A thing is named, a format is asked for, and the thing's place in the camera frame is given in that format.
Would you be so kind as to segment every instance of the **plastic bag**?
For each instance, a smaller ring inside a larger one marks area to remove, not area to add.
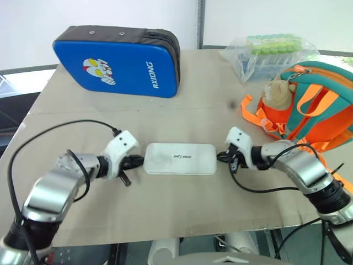
[[[297,62],[320,56],[315,45],[293,34],[238,37],[220,53],[231,63],[241,83],[269,81]]]

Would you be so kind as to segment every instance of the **table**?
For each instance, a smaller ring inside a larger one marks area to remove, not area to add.
[[[26,139],[55,124],[75,119],[105,121],[129,130],[140,142],[132,153],[139,154],[144,154],[152,142],[211,143],[217,151],[223,151],[232,126],[249,133],[255,144],[273,141],[239,112],[240,101],[247,93],[254,96],[250,109],[256,108],[264,83],[241,85],[216,50],[183,51],[181,76],[178,94],[164,99],[91,92],[59,65],[0,160],[0,234],[7,233],[14,217],[6,184],[9,157]],[[19,154],[13,169],[20,203],[67,148],[99,155],[109,140],[109,129],[77,124],[31,143]],[[347,144],[325,153],[328,165],[334,168],[348,162],[352,147]],[[353,181],[352,169],[353,165],[347,163],[340,173]],[[241,190],[232,181],[227,165],[220,162],[213,176],[153,176],[143,168],[127,174],[132,181],[127,188],[120,179],[94,181],[88,195],[71,206],[54,246],[257,230],[298,225],[317,217],[315,208],[298,191],[253,194]],[[255,189],[293,185],[275,169],[240,169],[237,177]]]

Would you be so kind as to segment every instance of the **stuffed animal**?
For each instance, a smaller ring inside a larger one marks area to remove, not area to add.
[[[267,107],[286,110],[292,104],[292,92],[295,90],[295,84],[289,84],[285,80],[273,80],[266,85],[261,97]]]

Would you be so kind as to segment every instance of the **cartoon sticker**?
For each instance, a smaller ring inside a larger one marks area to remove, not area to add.
[[[114,85],[115,81],[112,78],[113,72],[106,61],[102,59],[88,58],[83,61],[83,69],[90,75],[99,77],[104,83]]]

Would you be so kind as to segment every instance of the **white wall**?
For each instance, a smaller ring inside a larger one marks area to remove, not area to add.
[[[0,70],[58,63],[51,45],[70,25],[162,28],[194,49],[197,0],[3,0]]]
[[[320,50],[353,52],[353,0],[206,0],[204,45],[293,33]]]

